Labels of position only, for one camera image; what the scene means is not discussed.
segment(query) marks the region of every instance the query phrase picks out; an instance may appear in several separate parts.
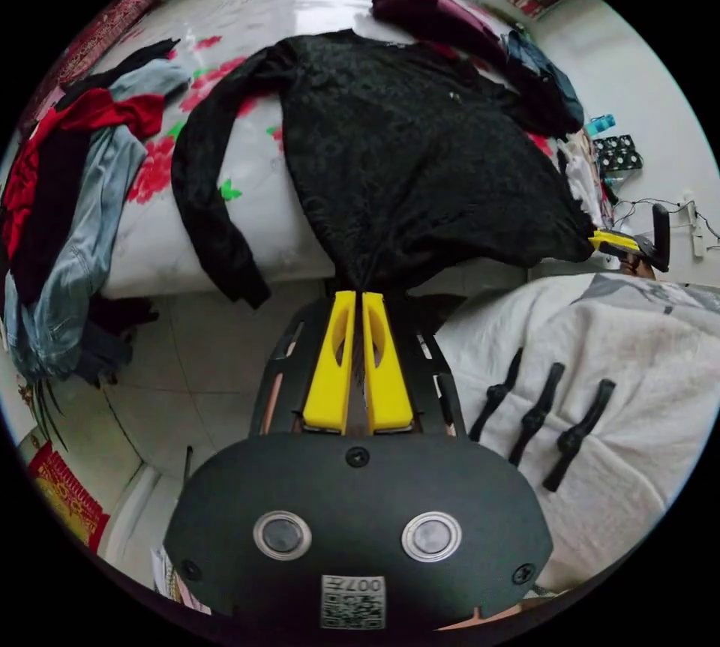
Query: dark red cloth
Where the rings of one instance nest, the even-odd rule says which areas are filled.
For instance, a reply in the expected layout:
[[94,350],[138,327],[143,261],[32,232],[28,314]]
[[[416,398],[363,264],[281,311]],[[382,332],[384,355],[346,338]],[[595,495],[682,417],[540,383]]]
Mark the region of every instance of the dark red cloth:
[[38,148],[54,130],[92,132],[104,127],[126,124],[130,132],[144,141],[160,131],[165,98],[159,94],[141,94],[115,102],[105,89],[88,90],[67,109],[51,109],[37,130],[20,149],[10,171],[3,198],[2,239],[7,255],[13,258],[23,233],[23,224],[32,211],[38,183]]
[[452,45],[502,67],[500,38],[479,17],[453,0],[373,0],[373,17],[407,30],[419,40]]

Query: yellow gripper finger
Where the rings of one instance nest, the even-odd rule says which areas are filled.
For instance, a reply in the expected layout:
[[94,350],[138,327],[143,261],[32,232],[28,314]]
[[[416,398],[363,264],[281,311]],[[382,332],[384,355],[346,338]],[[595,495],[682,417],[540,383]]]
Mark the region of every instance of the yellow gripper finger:
[[383,301],[375,292],[362,295],[365,401],[370,434],[413,428],[413,408],[392,339]]
[[617,232],[608,232],[606,230],[597,229],[595,234],[590,238],[590,243],[596,250],[599,250],[600,245],[602,245],[603,242],[607,242],[613,247],[617,247],[620,250],[626,250],[630,253],[640,251],[638,243],[632,237],[619,235]]
[[355,304],[354,292],[335,293],[325,339],[302,412],[307,429],[345,434],[353,366]]

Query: blue bottle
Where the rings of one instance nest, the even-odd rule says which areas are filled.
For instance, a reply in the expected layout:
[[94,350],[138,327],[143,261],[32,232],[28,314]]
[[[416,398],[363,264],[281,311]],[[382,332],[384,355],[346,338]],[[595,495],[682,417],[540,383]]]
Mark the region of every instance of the blue bottle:
[[587,133],[594,137],[605,130],[615,127],[615,118],[612,115],[603,115],[602,117],[593,117],[590,122],[585,125]]

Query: denim jeans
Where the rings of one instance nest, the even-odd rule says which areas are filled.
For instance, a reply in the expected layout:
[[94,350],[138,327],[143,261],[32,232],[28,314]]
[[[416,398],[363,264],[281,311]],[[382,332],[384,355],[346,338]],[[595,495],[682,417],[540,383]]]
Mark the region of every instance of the denim jeans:
[[[123,75],[109,90],[117,101],[139,94],[174,96],[188,81],[180,65],[153,60]],[[97,364],[92,341],[83,342],[90,297],[100,291],[110,272],[125,195],[146,154],[125,125],[93,134],[70,234],[38,301],[22,306],[7,273],[7,344],[15,367],[28,382],[68,376],[81,359],[84,365]]]

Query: qr code label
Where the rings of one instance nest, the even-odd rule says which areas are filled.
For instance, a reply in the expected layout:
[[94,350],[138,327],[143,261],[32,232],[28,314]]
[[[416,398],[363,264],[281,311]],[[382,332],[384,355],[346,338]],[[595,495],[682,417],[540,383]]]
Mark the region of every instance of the qr code label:
[[322,628],[382,630],[385,606],[385,577],[322,576]]

